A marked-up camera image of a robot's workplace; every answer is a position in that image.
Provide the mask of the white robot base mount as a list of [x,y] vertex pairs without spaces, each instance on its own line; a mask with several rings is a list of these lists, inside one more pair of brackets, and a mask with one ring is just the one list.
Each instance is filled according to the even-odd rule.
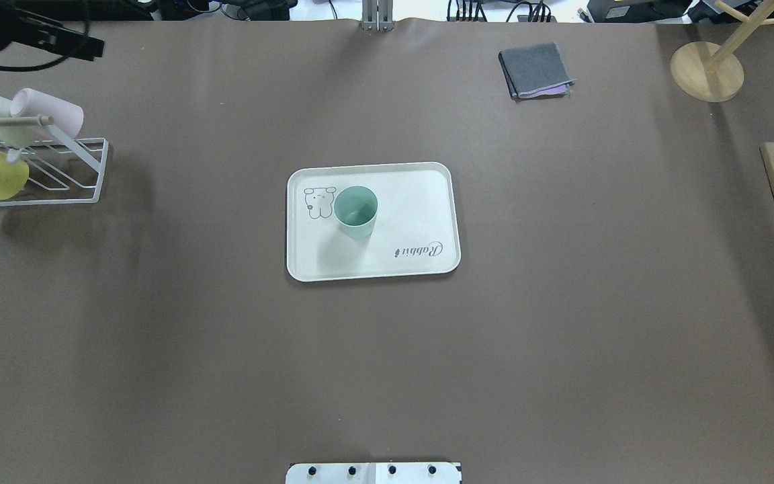
[[297,463],[286,483],[462,483],[461,465],[454,462],[331,462]]

